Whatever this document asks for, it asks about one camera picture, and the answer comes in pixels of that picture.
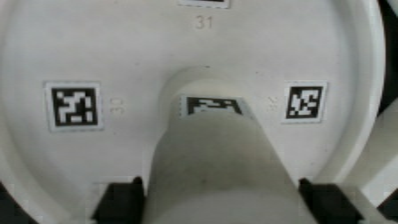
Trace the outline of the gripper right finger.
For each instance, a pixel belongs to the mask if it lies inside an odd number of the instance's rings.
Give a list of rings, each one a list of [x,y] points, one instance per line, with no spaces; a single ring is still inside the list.
[[[359,224],[364,217],[336,184],[302,178],[298,192],[318,224]]]

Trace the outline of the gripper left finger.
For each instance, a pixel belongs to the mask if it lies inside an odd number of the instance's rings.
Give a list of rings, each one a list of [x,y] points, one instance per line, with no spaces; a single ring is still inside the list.
[[[110,183],[91,216],[96,224],[142,224],[144,202],[142,178]]]

